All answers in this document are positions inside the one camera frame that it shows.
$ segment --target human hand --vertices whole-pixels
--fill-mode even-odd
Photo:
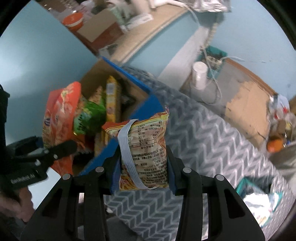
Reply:
[[[17,217],[28,222],[34,213],[32,194],[28,187],[18,190],[20,203],[0,193],[0,212],[7,217]]]

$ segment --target light blue wall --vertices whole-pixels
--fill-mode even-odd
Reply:
[[[207,28],[210,28],[215,20],[215,13],[197,13],[197,16],[200,24]],[[197,23],[191,13],[183,14],[142,47],[127,65],[158,77],[197,29]]]
[[[0,83],[10,93],[7,143],[42,133],[51,90],[80,80],[96,57],[35,1],[0,38]]]
[[[296,95],[296,51],[281,27],[256,0],[231,0],[211,45],[237,56],[241,65],[288,99]]]

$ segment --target gray chevron fabric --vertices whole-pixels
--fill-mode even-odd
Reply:
[[[272,183],[271,191],[282,191],[272,220],[263,228],[266,240],[279,228],[295,201],[286,181],[252,144],[221,117],[184,94],[154,80],[143,71],[125,70],[152,88],[170,118],[166,144],[174,156],[183,160],[201,175],[224,175],[233,187],[244,176],[258,185]],[[124,191],[106,196],[105,202],[133,231],[147,241],[174,240],[182,206],[182,196],[175,197],[169,189]],[[204,196],[202,239],[207,238],[208,211]]]

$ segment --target teal basket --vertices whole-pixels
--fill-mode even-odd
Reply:
[[[227,53],[213,46],[208,46],[205,50],[206,50],[206,53],[208,56],[208,62],[211,65],[214,77],[217,78],[225,62],[225,59],[223,59],[222,61],[220,61],[220,59],[223,57],[227,57]],[[198,56],[197,61],[202,61],[205,64],[207,64],[205,60],[205,54],[203,51],[201,51],[201,54]],[[207,71],[207,78],[213,79],[210,69],[208,69]]]

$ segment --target white cup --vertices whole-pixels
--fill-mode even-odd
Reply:
[[[193,63],[192,82],[196,89],[204,90],[207,86],[207,65],[201,61]]]

